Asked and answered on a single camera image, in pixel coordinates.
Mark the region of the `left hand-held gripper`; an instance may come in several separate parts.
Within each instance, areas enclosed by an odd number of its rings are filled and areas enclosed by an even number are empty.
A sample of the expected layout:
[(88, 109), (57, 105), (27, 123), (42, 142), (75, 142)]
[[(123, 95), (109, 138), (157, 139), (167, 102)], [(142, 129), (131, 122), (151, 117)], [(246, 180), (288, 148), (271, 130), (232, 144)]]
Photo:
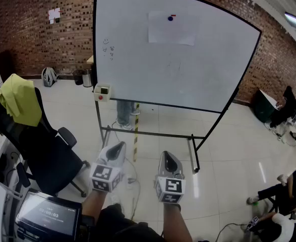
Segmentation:
[(105, 146), (98, 156), (99, 162), (117, 162), (116, 165), (92, 163), (90, 180), (94, 190), (111, 193), (122, 182), (123, 165), (126, 158), (126, 143), (121, 141)]

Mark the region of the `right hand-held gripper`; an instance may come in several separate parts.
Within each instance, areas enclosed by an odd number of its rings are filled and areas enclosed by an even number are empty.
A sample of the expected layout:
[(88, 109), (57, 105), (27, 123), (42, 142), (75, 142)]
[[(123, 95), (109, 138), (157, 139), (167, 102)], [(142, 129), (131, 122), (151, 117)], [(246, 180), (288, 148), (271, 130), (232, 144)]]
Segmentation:
[(184, 196), (186, 180), (182, 163), (173, 154), (161, 153), (154, 188), (162, 203), (179, 203)]

